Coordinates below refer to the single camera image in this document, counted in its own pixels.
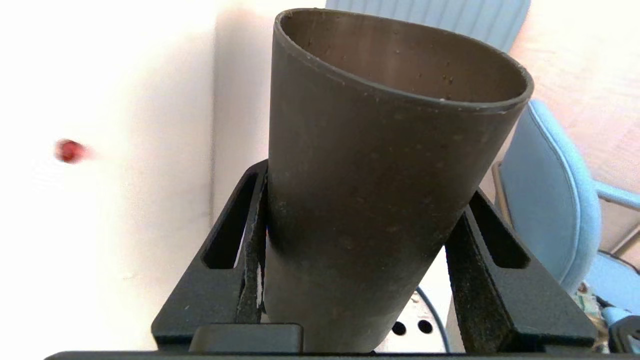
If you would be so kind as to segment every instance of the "cylindrical tube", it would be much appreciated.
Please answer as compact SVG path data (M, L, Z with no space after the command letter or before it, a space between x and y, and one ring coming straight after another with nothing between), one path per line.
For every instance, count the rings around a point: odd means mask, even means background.
M508 55L324 9L275 21L265 306L306 352L391 329L533 91Z

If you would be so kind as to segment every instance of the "blurred red object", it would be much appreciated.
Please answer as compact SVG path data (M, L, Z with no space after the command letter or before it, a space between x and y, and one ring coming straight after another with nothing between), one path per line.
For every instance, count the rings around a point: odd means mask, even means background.
M73 140L62 139L56 146L56 157L60 161L74 164L82 160L87 153L86 147Z

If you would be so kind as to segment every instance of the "chair backrest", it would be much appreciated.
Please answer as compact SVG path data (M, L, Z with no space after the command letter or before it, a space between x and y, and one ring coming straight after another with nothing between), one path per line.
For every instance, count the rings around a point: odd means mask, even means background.
M327 0L326 8L446 29L508 53L531 0Z
M575 292L598 252L600 203L578 150L542 102L522 113L500 178L516 232Z

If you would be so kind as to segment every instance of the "metal plate with holes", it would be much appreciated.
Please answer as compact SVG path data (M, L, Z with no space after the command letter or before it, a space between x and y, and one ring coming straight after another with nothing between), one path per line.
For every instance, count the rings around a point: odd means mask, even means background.
M396 325L375 352L445 352L434 315L417 292L413 292Z

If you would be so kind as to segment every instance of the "chair armrest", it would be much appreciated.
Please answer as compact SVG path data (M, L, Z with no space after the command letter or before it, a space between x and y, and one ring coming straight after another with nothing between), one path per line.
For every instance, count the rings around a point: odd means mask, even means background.
M593 181L593 186L602 200L613 202L631 210L640 210L640 195L613 187L609 184Z

